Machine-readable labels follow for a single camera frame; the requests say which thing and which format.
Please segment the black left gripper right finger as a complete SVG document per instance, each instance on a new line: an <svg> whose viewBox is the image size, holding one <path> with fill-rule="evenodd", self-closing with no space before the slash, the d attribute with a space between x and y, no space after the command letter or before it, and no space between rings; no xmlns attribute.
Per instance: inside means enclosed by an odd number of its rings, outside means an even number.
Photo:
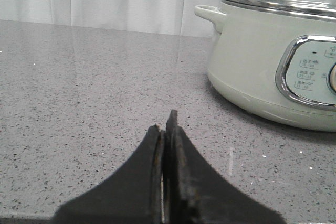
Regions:
<svg viewBox="0 0 336 224"><path fill-rule="evenodd" d="M168 223L284 223L211 167L178 125L175 110L166 124L164 183Z"/></svg>

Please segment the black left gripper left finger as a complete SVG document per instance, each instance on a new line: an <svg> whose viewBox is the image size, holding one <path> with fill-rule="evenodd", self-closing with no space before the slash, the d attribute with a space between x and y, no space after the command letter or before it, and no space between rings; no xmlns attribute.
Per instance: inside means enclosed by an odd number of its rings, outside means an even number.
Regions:
<svg viewBox="0 0 336 224"><path fill-rule="evenodd" d="M51 223L161 223L163 152L164 132L149 127L114 174L63 204Z"/></svg>

